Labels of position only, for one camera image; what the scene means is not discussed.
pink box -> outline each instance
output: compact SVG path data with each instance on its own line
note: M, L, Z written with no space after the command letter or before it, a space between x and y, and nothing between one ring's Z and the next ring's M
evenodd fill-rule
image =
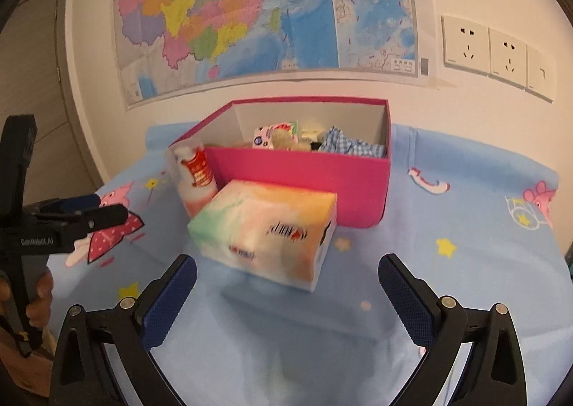
M299 132L336 126L350 138L386 146L386 157L233 147L251 143L255 129L299 123ZM338 223L368 228L384 213L390 179L390 108L383 99L305 96L232 101L175 141L166 156L176 165L175 144L193 138L206 147L207 161L221 189L229 181L329 191L338 195ZM177 168L171 168L177 175Z

blue checkered cloth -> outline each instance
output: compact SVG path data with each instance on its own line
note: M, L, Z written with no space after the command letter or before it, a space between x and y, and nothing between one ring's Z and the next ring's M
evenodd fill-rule
M361 140L352 140L345 136L340 128L333 126L329 129L319 151L335 154L358 155L359 157L386 157L386 146L368 144Z

red label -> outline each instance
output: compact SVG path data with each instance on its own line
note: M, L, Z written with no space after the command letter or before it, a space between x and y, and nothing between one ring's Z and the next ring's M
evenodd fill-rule
M203 149L197 148L191 160L181 160L193 176L194 187L205 187L213 181L213 172L207 163L207 157Z

bottle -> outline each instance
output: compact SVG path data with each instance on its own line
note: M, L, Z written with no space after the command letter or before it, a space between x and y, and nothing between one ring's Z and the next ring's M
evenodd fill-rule
M202 144L176 147L174 154L179 170L177 192L189 217L193 218L215 197L217 183Z

white switch plate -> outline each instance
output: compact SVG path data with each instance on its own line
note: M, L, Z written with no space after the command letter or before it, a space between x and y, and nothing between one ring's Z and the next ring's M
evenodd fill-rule
M489 28L491 71L494 78L523 89L527 84L526 44L513 36Z
M488 28L460 18L442 16L443 63L476 73L489 73Z
M527 45L527 86L525 90L551 102L555 100L557 93L555 61L529 44Z

